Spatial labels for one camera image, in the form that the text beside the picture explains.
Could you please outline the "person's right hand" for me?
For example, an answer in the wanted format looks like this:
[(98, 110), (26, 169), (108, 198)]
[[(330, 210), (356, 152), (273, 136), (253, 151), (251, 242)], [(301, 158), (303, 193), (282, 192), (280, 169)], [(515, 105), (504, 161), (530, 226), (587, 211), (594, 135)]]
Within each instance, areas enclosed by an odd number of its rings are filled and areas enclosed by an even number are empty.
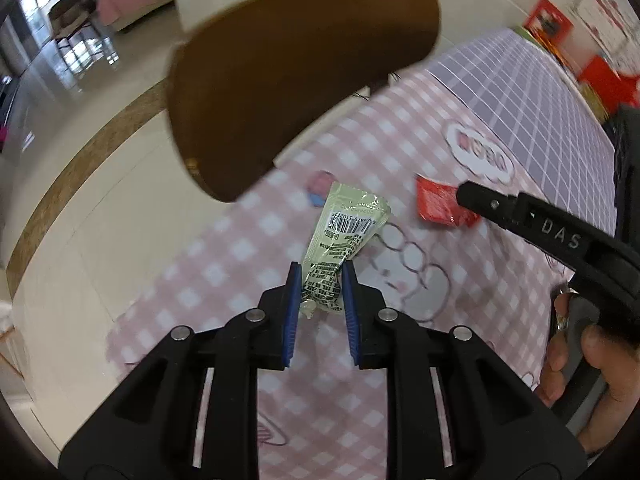
[(535, 390), (589, 455), (614, 441), (639, 402), (639, 351), (598, 326), (605, 317), (585, 298), (559, 292)]

